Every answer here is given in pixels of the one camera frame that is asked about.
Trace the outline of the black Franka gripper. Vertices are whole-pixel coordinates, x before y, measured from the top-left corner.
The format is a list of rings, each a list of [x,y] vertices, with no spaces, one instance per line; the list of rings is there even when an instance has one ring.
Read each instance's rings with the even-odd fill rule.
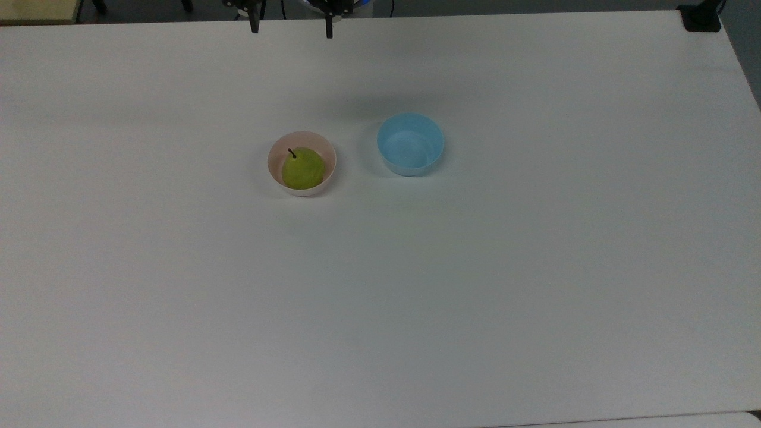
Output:
[[[288,1],[297,4],[303,8],[314,11],[317,14],[327,14],[325,16],[326,38],[334,38],[334,17],[354,14],[359,11],[359,1]],[[249,24],[252,33],[259,33],[260,18],[263,18],[263,10],[268,1],[223,1],[223,6],[236,8],[244,12],[249,12]]]

